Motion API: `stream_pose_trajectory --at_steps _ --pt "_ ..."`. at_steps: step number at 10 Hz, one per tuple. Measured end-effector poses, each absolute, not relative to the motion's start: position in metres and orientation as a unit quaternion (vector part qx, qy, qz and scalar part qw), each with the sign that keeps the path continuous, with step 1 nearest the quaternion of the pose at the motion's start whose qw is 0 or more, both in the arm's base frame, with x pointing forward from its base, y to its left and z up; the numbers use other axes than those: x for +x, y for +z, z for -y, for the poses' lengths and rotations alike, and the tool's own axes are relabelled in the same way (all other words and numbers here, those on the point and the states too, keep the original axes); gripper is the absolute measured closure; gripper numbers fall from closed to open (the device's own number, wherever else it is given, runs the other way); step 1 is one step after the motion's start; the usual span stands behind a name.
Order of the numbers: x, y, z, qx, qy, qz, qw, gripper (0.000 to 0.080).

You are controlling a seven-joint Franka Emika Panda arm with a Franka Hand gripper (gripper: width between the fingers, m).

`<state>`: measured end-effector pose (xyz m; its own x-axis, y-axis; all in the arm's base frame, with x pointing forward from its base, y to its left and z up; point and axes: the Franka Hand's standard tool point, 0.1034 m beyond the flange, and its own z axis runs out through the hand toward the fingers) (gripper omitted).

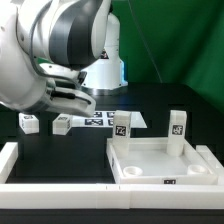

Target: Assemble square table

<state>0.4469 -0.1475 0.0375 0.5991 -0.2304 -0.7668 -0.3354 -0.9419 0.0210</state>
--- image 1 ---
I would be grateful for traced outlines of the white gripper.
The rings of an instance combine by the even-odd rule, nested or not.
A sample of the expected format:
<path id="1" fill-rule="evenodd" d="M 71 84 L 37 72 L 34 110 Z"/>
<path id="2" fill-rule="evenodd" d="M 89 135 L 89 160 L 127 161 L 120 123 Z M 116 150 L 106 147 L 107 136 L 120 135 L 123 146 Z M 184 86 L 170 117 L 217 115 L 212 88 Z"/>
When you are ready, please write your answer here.
<path id="1" fill-rule="evenodd" d="M 94 114 L 96 101 L 81 89 L 87 76 L 86 71 L 75 71 L 51 63 L 41 63 L 40 69 L 46 75 L 51 75 L 48 79 L 48 111 L 82 117 L 91 117 Z"/>

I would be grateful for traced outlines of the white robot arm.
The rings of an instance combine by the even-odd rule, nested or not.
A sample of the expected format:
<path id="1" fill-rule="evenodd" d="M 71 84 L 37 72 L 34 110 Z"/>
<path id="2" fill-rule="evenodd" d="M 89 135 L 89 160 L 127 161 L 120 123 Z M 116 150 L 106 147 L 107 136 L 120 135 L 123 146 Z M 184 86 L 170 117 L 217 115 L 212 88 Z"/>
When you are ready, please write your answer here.
<path id="1" fill-rule="evenodd" d="M 0 0 L 0 104 L 90 117 L 84 69 L 105 48 L 111 0 Z"/>

